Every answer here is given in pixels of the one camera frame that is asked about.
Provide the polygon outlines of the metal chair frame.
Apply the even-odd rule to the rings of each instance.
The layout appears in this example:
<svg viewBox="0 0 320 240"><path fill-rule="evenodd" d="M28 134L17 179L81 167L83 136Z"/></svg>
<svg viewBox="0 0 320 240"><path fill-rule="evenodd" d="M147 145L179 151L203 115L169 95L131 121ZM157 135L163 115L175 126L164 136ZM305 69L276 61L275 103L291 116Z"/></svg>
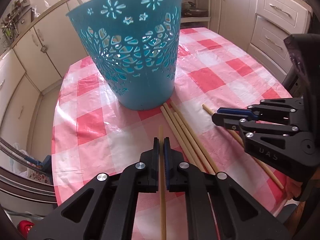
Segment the metal chair frame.
<svg viewBox="0 0 320 240"><path fill-rule="evenodd" d="M31 202L56 204L52 157L39 161L19 144L1 139L1 192Z"/></svg>

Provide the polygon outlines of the red white checkered tablecloth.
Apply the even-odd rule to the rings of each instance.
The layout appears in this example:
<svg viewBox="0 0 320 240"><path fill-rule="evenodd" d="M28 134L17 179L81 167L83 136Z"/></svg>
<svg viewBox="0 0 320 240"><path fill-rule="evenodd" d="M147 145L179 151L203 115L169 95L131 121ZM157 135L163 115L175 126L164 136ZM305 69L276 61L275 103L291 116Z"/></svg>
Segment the red white checkered tablecloth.
<svg viewBox="0 0 320 240"><path fill-rule="evenodd" d="M178 46L176 104L218 169L277 215L286 194L202 108L246 108L262 99L289 97L283 85L255 59L206 29L182 30ZM161 110L132 111L119 103L90 57L70 65L55 107L53 183L63 203L101 172L113 175L139 161L158 136L180 150Z"/></svg>

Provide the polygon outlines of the cream kitchen cabinets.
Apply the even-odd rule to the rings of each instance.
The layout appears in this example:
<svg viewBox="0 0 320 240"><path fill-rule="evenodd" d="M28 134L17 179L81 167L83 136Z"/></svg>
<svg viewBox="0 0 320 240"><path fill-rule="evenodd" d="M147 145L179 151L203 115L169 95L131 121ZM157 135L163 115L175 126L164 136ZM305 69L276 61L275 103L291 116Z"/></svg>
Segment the cream kitchen cabinets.
<svg viewBox="0 0 320 240"><path fill-rule="evenodd" d="M159 109L131 111L120 105L85 53L66 13L75 0L61 3L30 27L1 59L1 137L34 157L97 140L110 141L115 132L160 116ZM311 11L295 0L212 0L209 28L185 29L175 77L176 103L201 96L213 75L213 47L240 47L257 53L259 69L279 81L290 72L281 38L307 31Z"/></svg>

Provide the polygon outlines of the white shelf rack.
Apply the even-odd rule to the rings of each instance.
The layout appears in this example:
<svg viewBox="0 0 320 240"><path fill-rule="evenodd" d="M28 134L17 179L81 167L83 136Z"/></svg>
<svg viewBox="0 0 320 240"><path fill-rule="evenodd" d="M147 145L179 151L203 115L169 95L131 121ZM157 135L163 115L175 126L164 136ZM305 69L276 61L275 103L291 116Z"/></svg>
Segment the white shelf rack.
<svg viewBox="0 0 320 240"><path fill-rule="evenodd" d="M210 7L211 0L182 0L181 24L209 28Z"/></svg>

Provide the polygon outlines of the red patterned bag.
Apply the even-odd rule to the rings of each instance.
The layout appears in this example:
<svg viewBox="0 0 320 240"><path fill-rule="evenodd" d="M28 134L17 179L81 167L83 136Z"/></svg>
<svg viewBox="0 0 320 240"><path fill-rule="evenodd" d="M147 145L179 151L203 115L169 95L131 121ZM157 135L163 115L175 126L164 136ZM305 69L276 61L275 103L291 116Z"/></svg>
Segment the red patterned bag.
<svg viewBox="0 0 320 240"><path fill-rule="evenodd" d="M17 230L19 233L26 239L28 237L28 233L33 228L35 224L28 220L22 220L17 225Z"/></svg>

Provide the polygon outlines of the teal perforated plastic basket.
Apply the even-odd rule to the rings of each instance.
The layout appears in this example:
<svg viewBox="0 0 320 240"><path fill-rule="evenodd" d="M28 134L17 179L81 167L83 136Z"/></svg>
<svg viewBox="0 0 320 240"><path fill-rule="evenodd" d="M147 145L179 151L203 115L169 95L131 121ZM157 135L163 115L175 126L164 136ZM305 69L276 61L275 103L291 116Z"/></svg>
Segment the teal perforated plastic basket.
<svg viewBox="0 0 320 240"><path fill-rule="evenodd" d="M67 15L119 102L135 111L171 97L182 0L90 0Z"/></svg>

